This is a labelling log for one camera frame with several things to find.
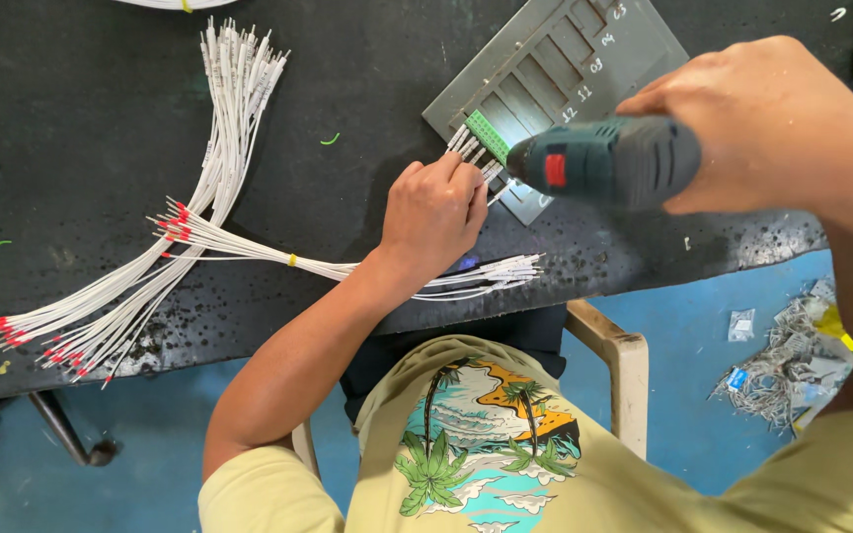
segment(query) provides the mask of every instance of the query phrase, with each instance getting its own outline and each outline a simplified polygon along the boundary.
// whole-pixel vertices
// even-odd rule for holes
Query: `black workbench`
[[[272,28],[293,51],[225,227],[347,262],[379,241],[398,173],[443,151],[420,113],[520,5],[240,0],[187,14],[112,0],[0,2],[0,240],[12,241],[0,247],[0,316],[52,303],[134,258],[154,241],[143,215],[161,212],[166,194],[190,197],[211,112],[198,46],[207,16]],[[853,86],[853,0],[655,6],[691,56],[786,33]],[[832,23],[838,6],[847,16]],[[487,298],[407,303],[377,332],[692,282],[824,247],[818,223],[800,212],[620,215],[557,200],[526,228],[496,206],[471,255],[547,252],[546,275]],[[141,350],[120,374],[249,356],[331,286],[274,263],[197,265],[154,320],[159,349]],[[0,396],[66,382],[36,369],[36,345],[0,353],[0,367],[10,361]]]

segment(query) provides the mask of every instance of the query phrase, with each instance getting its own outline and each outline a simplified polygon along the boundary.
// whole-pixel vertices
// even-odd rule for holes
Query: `green component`
[[[485,146],[486,150],[491,152],[499,160],[499,163],[505,166],[505,159],[509,155],[510,146],[505,142],[503,136],[499,135],[496,128],[492,127],[489,120],[486,120],[486,117],[480,113],[479,109],[473,111],[473,114],[466,119],[466,127],[476,136],[476,139],[480,139],[482,146]]]

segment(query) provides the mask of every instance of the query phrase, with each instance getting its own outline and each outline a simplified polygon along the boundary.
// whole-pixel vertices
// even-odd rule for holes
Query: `blue painted floor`
[[[830,254],[782,265],[590,302],[650,344],[648,460],[705,494],[718,494],[788,442],[761,419],[733,415],[726,401],[705,401],[727,367],[766,340],[729,343],[733,310],[754,307],[755,331],[805,285],[831,275]],[[565,333],[564,395],[605,427],[608,370]],[[81,440],[110,437],[122,452],[109,466],[75,466],[38,413],[17,399],[0,419],[0,533],[199,532],[196,494],[203,436],[216,399],[244,360],[152,380],[115,381],[60,393]],[[328,492],[346,513],[357,476],[356,440],[336,388],[312,417],[314,447]]]

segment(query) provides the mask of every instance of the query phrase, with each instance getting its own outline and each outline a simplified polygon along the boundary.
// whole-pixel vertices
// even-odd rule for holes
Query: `yellow t-shirt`
[[[207,480],[204,533],[853,532],[853,413],[815,420],[706,497],[565,400],[533,358],[449,336],[398,362],[356,429],[363,459],[346,523],[295,454],[267,447]]]

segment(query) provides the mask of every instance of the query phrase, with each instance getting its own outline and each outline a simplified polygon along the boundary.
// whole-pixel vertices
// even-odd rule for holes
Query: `chair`
[[[626,333],[584,300],[568,302],[565,329],[601,357],[610,372],[610,431],[641,459],[647,458],[647,341],[640,333]],[[311,426],[305,420],[292,431],[295,453],[321,478]]]

